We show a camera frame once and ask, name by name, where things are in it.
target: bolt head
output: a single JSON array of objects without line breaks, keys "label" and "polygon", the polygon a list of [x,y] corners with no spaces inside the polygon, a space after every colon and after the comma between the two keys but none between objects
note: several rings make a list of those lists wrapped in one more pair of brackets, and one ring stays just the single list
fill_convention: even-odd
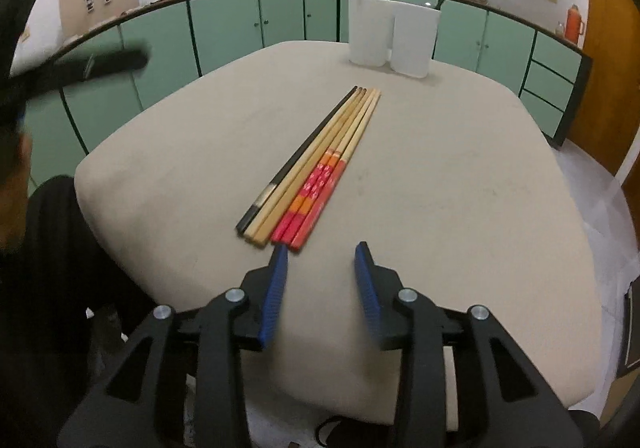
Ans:
[{"label": "bolt head", "polygon": [[486,320],[489,318],[489,310],[484,305],[475,305],[471,308],[471,316],[476,320]]},{"label": "bolt head", "polygon": [[225,293],[225,298],[229,302],[239,302],[244,298],[244,291],[239,287],[234,287]]},{"label": "bolt head", "polygon": [[418,300],[418,294],[413,289],[404,287],[400,291],[398,291],[398,298],[403,302],[411,303]]},{"label": "bolt head", "polygon": [[164,320],[171,316],[171,308],[168,305],[159,305],[154,309],[154,318]]}]

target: white plastic container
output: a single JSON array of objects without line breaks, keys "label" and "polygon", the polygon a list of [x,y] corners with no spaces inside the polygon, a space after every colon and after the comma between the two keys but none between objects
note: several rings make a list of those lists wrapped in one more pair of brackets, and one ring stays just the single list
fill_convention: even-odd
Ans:
[{"label": "white plastic container", "polygon": [[390,3],[395,18],[391,69],[414,78],[424,78],[429,73],[440,12],[427,6],[397,1]]},{"label": "white plastic container", "polygon": [[394,30],[390,0],[349,0],[349,60],[360,66],[384,66]]}]

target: white floor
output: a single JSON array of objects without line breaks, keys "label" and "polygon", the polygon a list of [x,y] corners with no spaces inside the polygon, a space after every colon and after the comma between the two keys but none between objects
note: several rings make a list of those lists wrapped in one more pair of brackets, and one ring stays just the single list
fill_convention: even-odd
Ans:
[{"label": "white floor", "polygon": [[[566,141],[556,159],[584,220],[602,299],[602,362],[596,392],[575,408],[602,414],[614,379],[622,341],[623,298],[640,274],[638,248],[620,184],[592,157]],[[266,368],[252,356],[243,358],[247,414],[252,439],[260,448],[317,446],[316,425],[331,415],[270,387]]]}]

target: tabletop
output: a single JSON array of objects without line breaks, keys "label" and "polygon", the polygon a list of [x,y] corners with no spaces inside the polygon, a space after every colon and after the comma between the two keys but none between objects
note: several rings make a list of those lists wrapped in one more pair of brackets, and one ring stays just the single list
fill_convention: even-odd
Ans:
[{"label": "tabletop", "polygon": [[[234,226],[353,85],[380,102],[305,248],[289,255],[273,382],[343,415],[391,422],[399,353],[376,351],[354,282],[358,242],[441,307],[482,303],[565,404],[593,392],[600,301],[582,219],[518,98],[432,62],[427,78],[348,61],[348,45],[285,42],[144,111],[79,165],[82,212],[153,297],[207,303],[266,264]],[[447,421],[455,428],[447,355]]]}]

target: orange thermos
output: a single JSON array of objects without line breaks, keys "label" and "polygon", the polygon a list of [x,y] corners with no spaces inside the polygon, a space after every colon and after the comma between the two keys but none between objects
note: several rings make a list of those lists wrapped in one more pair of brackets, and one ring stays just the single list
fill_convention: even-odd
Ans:
[{"label": "orange thermos", "polygon": [[574,44],[578,43],[578,37],[584,35],[584,22],[575,4],[569,8],[566,13],[566,26],[564,29],[564,38],[570,40]]}]

